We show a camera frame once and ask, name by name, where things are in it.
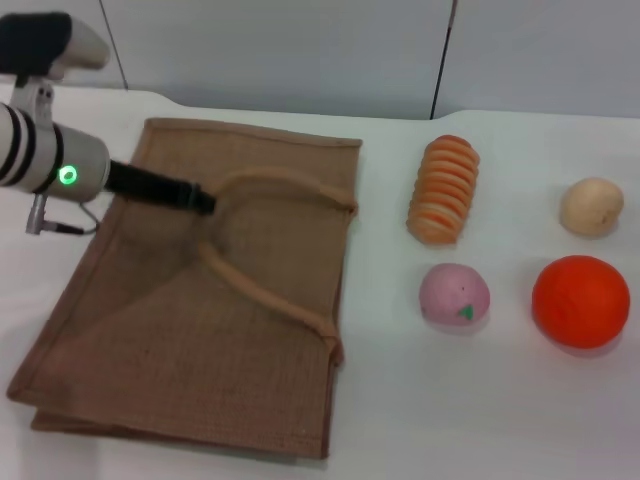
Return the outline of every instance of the rope handle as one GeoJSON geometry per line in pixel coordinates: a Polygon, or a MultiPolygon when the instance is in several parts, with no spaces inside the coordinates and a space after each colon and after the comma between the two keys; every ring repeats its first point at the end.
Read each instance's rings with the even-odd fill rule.
{"type": "MultiPolygon", "coordinates": [[[[253,167],[233,172],[210,191],[213,196],[228,191],[236,185],[251,180],[273,180],[289,183],[309,190],[321,197],[332,200],[340,209],[348,210],[351,218],[357,214],[358,204],[353,196],[344,190],[324,185],[307,175],[276,167],[253,167]]],[[[296,305],[289,300],[261,287],[249,276],[227,262],[215,246],[206,238],[206,232],[201,224],[198,234],[198,254],[204,264],[223,278],[229,285],[243,295],[249,297],[262,306],[282,313],[291,319],[302,323],[318,334],[329,349],[329,355],[336,365],[344,360],[342,342],[338,329],[330,316],[323,316],[296,305]]]]}

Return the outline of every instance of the burlap bag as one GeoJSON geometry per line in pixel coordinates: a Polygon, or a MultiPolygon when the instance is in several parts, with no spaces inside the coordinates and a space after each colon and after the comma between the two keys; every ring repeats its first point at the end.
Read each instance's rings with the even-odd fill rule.
{"type": "Polygon", "coordinates": [[[133,163],[215,214],[114,199],[9,398],[36,430],[326,457],[360,144],[149,120],[133,163]]]}

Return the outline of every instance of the toy orange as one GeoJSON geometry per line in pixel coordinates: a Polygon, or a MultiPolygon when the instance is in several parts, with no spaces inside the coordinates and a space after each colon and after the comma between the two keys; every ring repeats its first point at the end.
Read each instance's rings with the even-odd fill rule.
{"type": "Polygon", "coordinates": [[[533,287],[533,315],[553,340],[596,348],[614,339],[629,316],[629,288],[622,275],[582,255],[550,263],[533,287]]]}

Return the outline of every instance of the black cable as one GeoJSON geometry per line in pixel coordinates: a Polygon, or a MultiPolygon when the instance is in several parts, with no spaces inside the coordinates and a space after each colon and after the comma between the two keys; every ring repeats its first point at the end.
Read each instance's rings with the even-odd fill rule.
{"type": "Polygon", "coordinates": [[[98,229],[100,228],[100,220],[98,220],[98,217],[96,217],[93,212],[91,210],[89,210],[87,208],[87,206],[84,203],[79,203],[78,206],[80,207],[80,210],[82,210],[84,213],[87,214],[87,216],[93,220],[93,223],[95,223],[95,225],[93,226],[93,228],[90,228],[89,230],[85,230],[83,235],[93,235],[94,233],[96,233],[98,231],[98,229]]]}
{"type": "Polygon", "coordinates": [[[49,221],[44,222],[42,229],[47,232],[65,233],[67,235],[93,235],[100,228],[100,220],[98,220],[98,218],[93,214],[93,212],[91,212],[91,210],[86,207],[84,203],[79,203],[78,206],[95,223],[95,225],[89,230],[85,230],[84,228],[76,227],[74,225],[69,225],[67,223],[49,221]]]}

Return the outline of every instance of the beige ball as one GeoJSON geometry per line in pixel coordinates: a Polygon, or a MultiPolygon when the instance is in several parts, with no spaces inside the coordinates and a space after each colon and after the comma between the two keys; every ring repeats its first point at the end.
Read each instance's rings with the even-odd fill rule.
{"type": "Polygon", "coordinates": [[[564,195],[560,222],[580,235],[598,236],[610,232],[624,206],[624,196],[604,178],[585,178],[564,195]]]}

